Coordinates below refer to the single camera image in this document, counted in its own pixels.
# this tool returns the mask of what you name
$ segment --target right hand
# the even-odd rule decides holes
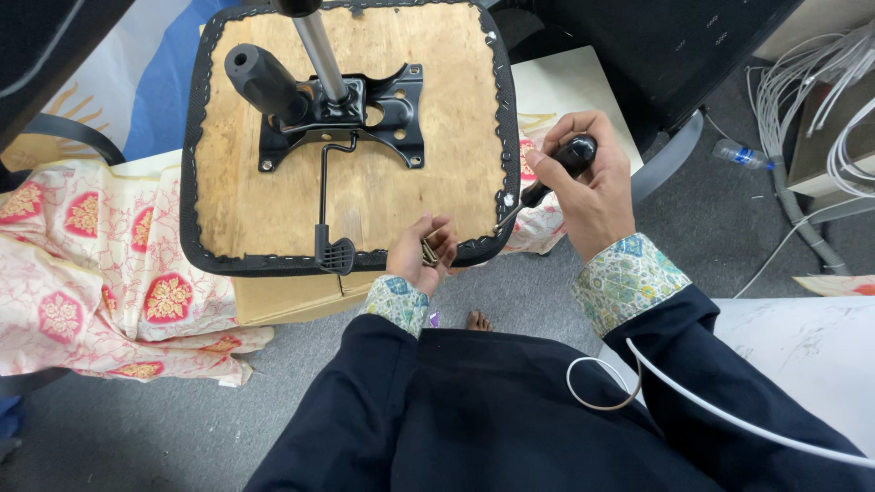
[[[574,180],[553,158],[560,144],[586,133],[598,144],[596,160]],[[600,251],[635,233],[632,215],[631,164],[620,148],[611,121],[602,111],[570,113],[544,137],[541,151],[526,153],[538,179],[556,192],[568,238],[584,263]]]

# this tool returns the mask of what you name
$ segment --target foot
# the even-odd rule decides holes
[[[466,330],[474,330],[477,332],[491,332],[493,331],[492,323],[487,320],[487,317],[478,311],[471,311],[471,314],[468,314],[468,326],[465,327]]]

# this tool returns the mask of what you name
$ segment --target grey hose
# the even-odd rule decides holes
[[[774,168],[772,168],[772,176],[774,177],[774,191],[778,194],[781,205],[784,207],[784,212],[790,219],[790,223],[796,225],[805,215],[802,209],[799,208],[799,202],[796,201],[796,195],[787,189],[787,167],[784,166],[784,158],[775,156],[772,158]],[[821,235],[817,234],[815,228],[811,224],[804,223],[796,230],[802,239],[808,243],[808,246],[817,253],[828,268],[833,273],[842,277],[849,277],[851,271],[844,265],[844,260],[832,249]]]

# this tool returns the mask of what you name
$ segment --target bolt hole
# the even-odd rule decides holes
[[[365,109],[365,126],[374,126],[382,121],[382,106],[379,102],[372,102]]]

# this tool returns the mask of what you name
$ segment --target plastic water bottle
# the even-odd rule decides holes
[[[738,165],[743,165],[747,169],[766,169],[770,170],[774,167],[774,162],[768,156],[760,151],[748,149],[747,147],[732,142],[728,138],[724,138],[714,145],[712,152],[716,157],[730,160]]]

